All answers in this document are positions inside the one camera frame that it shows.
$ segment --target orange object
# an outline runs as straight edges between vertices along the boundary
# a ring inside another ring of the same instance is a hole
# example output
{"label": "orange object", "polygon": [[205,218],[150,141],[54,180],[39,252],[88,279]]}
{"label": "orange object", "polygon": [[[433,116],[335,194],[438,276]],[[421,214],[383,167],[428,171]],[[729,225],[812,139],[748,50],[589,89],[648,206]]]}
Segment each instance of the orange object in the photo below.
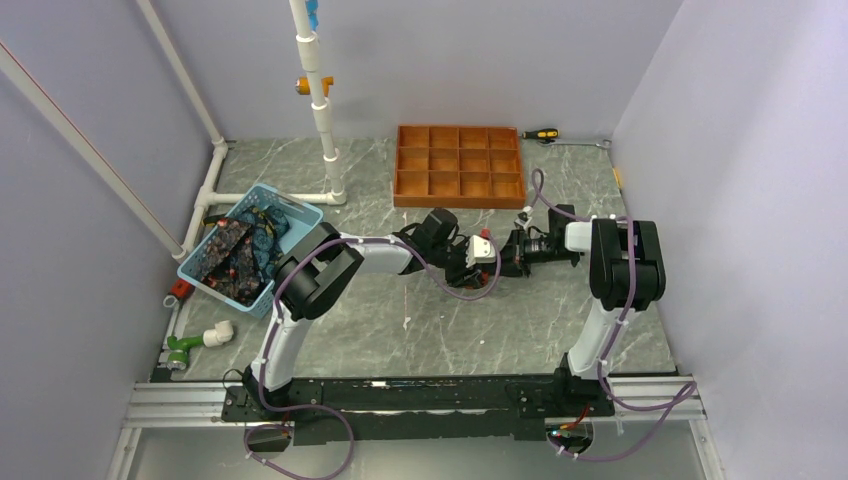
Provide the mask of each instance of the orange object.
{"label": "orange object", "polygon": [[515,128],[401,125],[397,143],[396,207],[524,207]]}
{"label": "orange object", "polygon": [[191,292],[194,291],[194,286],[183,279],[177,279],[176,282],[171,286],[171,290],[168,291],[169,294],[177,297],[180,301],[185,300],[191,295]]}
{"label": "orange object", "polygon": [[[333,77],[322,78],[321,85],[324,87],[324,96],[330,96],[330,85],[333,85]],[[294,84],[294,90],[300,95],[309,95],[311,93],[311,90],[309,89],[309,79],[306,77],[298,78],[297,82]]]}

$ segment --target wooden compartment box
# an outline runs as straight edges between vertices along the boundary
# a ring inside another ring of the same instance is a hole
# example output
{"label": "wooden compartment box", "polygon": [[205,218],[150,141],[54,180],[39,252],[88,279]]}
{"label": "wooden compartment box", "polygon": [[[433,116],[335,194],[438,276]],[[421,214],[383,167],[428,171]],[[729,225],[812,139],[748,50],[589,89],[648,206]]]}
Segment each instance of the wooden compartment box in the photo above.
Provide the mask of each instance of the wooden compartment box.
{"label": "wooden compartment box", "polygon": [[397,207],[524,207],[518,132],[508,127],[401,125]]}

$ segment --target screwdriver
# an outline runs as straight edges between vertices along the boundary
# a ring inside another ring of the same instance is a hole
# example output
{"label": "screwdriver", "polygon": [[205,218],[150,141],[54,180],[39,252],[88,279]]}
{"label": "screwdriver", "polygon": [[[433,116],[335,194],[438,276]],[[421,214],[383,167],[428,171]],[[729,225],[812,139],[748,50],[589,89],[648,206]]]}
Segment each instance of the screwdriver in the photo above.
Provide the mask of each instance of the screwdriver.
{"label": "screwdriver", "polygon": [[556,128],[543,128],[541,130],[526,131],[522,134],[522,138],[530,138],[539,140],[542,143],[553,142],[559,136],[559,130]]}

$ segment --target cloth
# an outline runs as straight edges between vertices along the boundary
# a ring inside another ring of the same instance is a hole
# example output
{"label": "cloth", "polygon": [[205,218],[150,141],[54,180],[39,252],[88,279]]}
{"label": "cloth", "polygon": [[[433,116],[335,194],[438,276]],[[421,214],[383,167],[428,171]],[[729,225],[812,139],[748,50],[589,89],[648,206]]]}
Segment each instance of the cloth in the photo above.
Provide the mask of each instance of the cloth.
{"label": "cloth", "polygon": [[235,218],[218,220],[216,227],[198,276],[216,292],[250,305],[274,280],[284,254],[278,240],[288,231],[288,220],[277,207],[250,207]]}

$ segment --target marble tabletop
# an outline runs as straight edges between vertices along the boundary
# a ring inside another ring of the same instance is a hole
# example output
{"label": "marble tabletop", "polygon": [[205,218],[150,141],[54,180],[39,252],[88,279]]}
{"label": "marble tabletop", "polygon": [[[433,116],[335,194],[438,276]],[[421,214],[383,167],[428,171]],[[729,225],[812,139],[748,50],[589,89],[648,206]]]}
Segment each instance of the marble tabletop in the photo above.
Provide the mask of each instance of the marble tabletop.
{"label": "marble tabletop", "polygon": [[[625,213],[606,151],[521,143],[528,198],[529,171],[541,167],[544,193],[551,201],[574,204],[578,214]],[[429,212],[392,205],[394,139],[339,139],[338,148],[345,161],[348,202],[319,206],[338,230],[386,235]],[[217,191],[243,193],[254,183],[281,192],[326,192],[320,141],[236,142]],[[501,243],[517,213],[452,211],[461,232],[486,227]],[[546,209],[537,206],[537,211],[535,223],[547,230]],[[327,377],[548,373],[577,340],[590,308],[585,261],[576,268],[567,262],[535,265],[532,277],[504,278],[489,297],[475,302],[445,295],[424,272],[360,275],[335,307],[315,320],[295,370],[298,376]],[[186,302],[184,314],[186,335],[231,320],[236,336],[223,347],[193,349],[189,367],[175,372],[175,380],[217,380],[229,368],[244,369],[259,351],[269,318],[242,314],[199,291]],[[614,358],[618,372],[674,369],[654,307],[631,326]]]}

